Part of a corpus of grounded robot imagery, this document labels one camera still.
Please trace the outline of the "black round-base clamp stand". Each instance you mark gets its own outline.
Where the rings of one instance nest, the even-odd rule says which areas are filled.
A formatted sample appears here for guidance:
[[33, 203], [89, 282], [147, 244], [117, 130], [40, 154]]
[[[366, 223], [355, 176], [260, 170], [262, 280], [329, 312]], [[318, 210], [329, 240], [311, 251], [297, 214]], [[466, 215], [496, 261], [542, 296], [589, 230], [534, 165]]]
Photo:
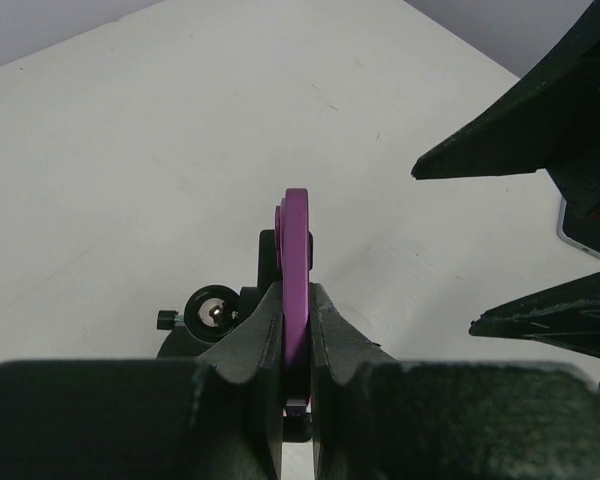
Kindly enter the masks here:
[[[272, 229], [259, 234], [257, 283], [236, 292], [224, 285], [207, 285], [195, 291], [182, 313], [161, 310], [157, 328], [168, 332], [159, 358], [195, 358], [243, 323], [256, 309], [269, 287], [282, 280], [277, 262], [278, 247]], [[312, 438], [309, 360], [299, 367], [282, 366], [283, 440], [305, 443]]]

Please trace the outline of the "purple phone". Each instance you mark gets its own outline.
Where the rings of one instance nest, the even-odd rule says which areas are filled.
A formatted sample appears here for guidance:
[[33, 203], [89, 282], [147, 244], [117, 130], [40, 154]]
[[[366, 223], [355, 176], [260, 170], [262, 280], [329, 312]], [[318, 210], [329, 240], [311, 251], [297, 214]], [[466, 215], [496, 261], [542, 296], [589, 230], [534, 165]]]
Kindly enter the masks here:
[[275, 245], [282, 281], [285, 413], [306, 413], [310, 398], [309, 293], [311, 235], [308, 191], [290, 188], [275, 210]]

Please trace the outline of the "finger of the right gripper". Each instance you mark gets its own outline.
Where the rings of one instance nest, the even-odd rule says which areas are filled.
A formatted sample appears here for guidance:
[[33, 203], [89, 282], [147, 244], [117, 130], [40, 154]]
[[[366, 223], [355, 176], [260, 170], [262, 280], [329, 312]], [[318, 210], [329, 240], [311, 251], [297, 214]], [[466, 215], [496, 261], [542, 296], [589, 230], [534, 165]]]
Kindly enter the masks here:
[[533, 173], [600, 94], [600, 1], [482, 114], [423, 154], [418, 180]]
[[492, 308], [471, 323], [469, 334], [536, 341], [600, 359], [600, 272]]

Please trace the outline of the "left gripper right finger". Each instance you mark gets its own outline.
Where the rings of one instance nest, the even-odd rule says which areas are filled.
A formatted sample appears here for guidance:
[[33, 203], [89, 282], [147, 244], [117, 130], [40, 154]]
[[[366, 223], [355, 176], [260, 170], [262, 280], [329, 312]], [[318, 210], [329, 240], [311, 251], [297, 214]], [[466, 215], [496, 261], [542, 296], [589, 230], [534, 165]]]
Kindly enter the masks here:
[[397, 360], [310, 294], [319, 479], [600, 479], [600, 394], [577, 368]]

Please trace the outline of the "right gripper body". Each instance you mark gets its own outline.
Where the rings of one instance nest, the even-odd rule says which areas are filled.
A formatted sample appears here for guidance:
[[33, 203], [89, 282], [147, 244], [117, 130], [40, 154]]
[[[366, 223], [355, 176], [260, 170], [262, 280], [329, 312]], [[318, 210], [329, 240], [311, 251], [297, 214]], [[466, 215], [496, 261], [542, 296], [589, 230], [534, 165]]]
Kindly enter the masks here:
[[576, 216], [600, 219], [600, 88], [559, 138], [547, 172]]

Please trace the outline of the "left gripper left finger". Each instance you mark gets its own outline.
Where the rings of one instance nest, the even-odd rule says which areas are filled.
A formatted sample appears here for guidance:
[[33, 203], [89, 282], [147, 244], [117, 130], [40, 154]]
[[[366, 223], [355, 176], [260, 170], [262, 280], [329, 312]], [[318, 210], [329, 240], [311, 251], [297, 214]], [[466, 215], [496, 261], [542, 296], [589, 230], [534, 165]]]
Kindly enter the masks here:
[[0, 364], [0, 479], [277, 479], [281, 288], [194, 358]]

